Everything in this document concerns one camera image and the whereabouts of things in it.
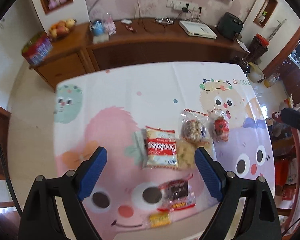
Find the bolt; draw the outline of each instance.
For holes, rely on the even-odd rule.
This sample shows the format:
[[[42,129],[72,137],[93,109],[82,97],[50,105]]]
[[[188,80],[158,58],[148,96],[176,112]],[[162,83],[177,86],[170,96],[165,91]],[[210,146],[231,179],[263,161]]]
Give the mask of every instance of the bolt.
[[[262,183],[266,182],[266,179],[265,179],[265,177],[263,177],[263,176],[259,176],[259,177],[258,177],[258,180],[259,180],[260,182],[262,182]]]
[[[37,176],[37,177],[35,178],[35,180],[36,180],[36,181],[41,181],[41,180],[43,180],[43,176],[42,176],[42,175],[39,175],[39,176]]]
[[[229,178],[234,178],[235,177],[235,173],[233,171],[227,171],[227,176]]]
[[[74,174],[75,174],[75,171],[74,171],[74,170],[69,170],[69,171],[67,171],[67,173],[66,173],[66,175],[67,175],[68,177],[72,177]]]

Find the plastic bottle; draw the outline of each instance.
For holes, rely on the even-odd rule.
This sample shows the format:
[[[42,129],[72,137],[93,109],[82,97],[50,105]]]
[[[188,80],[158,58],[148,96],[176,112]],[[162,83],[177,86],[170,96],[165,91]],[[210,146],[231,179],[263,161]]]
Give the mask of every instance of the plastic bottle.
[[[263,84],[265,85],[266,88],[269,88],[269,87],[273,86],[279,80],[279,76],[280,76],[279,73],[273,73],[270,77],[265,79]]]

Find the white container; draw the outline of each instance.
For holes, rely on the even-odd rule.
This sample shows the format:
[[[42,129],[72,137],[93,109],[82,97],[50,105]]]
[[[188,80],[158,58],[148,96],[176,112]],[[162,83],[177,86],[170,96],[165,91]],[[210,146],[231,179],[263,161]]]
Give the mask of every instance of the white container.
[[[263,74],[262,70],[258,67],[258,65],[249,62],[249,66],[250,73],[248,74],[248,77],[251,79],[252,82],[257,83],[258,81],[265,78],[265,75]]]

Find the cartoon red nose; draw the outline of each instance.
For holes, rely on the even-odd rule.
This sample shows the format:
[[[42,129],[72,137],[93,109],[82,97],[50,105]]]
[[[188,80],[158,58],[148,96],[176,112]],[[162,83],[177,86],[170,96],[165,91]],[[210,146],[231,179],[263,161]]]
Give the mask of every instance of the cartoon red nose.
[[[257,172],[257,165],[253,164],[251,166],[251,174],[254,175],[254,174],[256,174],[256,172]]]
[[[124,218],[129,218],[133,216],[133,208],[127,205],[122,205],[118,208],[118,213]]]

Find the cartoon mouth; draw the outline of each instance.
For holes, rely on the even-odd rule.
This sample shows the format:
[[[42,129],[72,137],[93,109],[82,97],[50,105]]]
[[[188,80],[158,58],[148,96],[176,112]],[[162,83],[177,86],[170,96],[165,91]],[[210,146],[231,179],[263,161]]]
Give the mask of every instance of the cartoon mouth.
[[[226,111],[226,114],[227,114],[227,117],[229,118],[229,119],[231,119],[231,115],[230,115],[230,112],[227,110]]]
[[[143,226],[142,224],[140,225],[135,225],[135,226],[125,226],[125,225],[120,225],[117,223],[117,220],[114,220],[113,223],[111,224],[111,226],[113,227],[114,225],[116,225],[119,228],[137,228],[137,227],[141,227]]]

